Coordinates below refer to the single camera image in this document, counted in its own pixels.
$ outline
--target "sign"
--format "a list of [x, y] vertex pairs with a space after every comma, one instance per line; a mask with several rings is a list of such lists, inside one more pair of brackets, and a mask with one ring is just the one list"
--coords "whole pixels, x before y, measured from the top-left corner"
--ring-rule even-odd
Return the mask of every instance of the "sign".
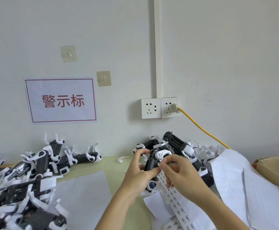
[[97, 122], [93, 77], [24, 81], [33, 124]]

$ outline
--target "wall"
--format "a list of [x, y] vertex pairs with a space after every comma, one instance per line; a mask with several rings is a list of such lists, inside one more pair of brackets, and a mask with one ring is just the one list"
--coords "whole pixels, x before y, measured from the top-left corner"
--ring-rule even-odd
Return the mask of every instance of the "wall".
[[[0, 153], [10, 162], [58, 133], [104, 156], [173, 131], [217, 143], [186, 117], [147, 119], [155, 96], [153, 0], [0, 0]], [[60, 46], [75, 45], [63, 63]], [[249, 160], [279, 154], [279, 0], [161, 0], [163, 96]], [[96, 76], [98, 123], [32, 125], [23, 77]]]
[[[163, 95], [179, 96], [250, 161], [279, 154], [279, 0], [161, 0], [160, 9]], [[213, 142], [173, 121], [182, 123]]]

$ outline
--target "forearm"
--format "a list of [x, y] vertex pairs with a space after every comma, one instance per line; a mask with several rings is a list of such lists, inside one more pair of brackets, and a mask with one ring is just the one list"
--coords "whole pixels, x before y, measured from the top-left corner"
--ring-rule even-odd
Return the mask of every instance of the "forearm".
[[197, 205], [210, 217], [217, 230], [249, 230], [213, 192], [209, 192]]
[[121, 230], [124, 227], [124, 220], [131, 203], [132, 200], [118, 190], [105, 209], [95, 230]]

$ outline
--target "yellow-green tabletop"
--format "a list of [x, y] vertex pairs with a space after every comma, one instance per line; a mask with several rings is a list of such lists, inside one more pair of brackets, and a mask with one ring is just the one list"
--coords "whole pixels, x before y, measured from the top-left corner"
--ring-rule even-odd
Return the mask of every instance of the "yellow-green tabletop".
[[[122, 163], [118, 163], [118, 158], [119, 157], [104, 157], [100, 162], [74, 165], [71, 167], [70, 172], [64, 175], [64, 178], [58, 179], [58, 182], [104, 170], [111, 193], [114, 195], [121, 185], [132, 159], [125, 158]], [[149, 210], [143, 201], [143, 197], [138, 197], [128, 210], [124, 223], [124, 230], [129, 229], [151, 230]]]

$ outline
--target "yellow cable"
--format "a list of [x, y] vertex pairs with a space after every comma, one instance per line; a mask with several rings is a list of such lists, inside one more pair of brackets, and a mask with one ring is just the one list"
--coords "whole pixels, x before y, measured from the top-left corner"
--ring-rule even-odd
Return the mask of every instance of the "yellow cable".
[[212, 137], [213, 139], [215, 139], [216, 141], [218, 141], [219, 143], [221, 143], [223, 146], [225, 146], [228, 149], [231, 149], [229, 146], [227, 146], [225, 143], [221, 142], [218, 138], [216, 138], [214, 135], [211, 135], [210, 133], [208, 133], [205, 129], [203, 129], [198, 123], [195, 122], [194, 119], [192, 119], [191, 116], [189, 116], [184, 110], [182, 110], [180, 107], [177, 109], [179, 111], [181, 111], [183, 114], [185, 114], [186, 117], [188, 117], [197, 127], [199, 127], [200, 130], [202, 130], [205, 134], [209, 135], [210, 137]]

